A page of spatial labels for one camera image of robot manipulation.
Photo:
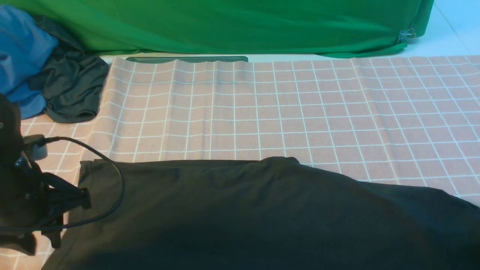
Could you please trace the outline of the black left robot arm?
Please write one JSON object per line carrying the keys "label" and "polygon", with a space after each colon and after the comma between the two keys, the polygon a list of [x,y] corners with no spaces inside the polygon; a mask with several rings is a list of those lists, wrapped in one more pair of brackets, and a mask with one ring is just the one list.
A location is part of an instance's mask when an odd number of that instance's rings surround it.
{"label": "black left robot arm", "polygon": [[43,135],[22,136],[19,105],[3,94],[0,111],[1,248],[34,256],[34,232],[40,232],[58,249],[64,214],[91,208],[89,191],[41,170],[37,160],[47,156],[48,140]]}

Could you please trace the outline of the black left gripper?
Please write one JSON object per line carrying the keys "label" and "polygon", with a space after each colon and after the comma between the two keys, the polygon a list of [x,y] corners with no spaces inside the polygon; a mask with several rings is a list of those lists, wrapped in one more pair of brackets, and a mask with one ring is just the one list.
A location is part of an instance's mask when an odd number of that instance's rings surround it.
{"label": "black left gripper", "polygon": [[0,247],[36,254],[37,241],[32,232],[50,240],[51,247],[62,244],[63,216],[92,206],[90,193],[59,176],[41,171],[38,164],[20,158],[14,165],[1,166]]}

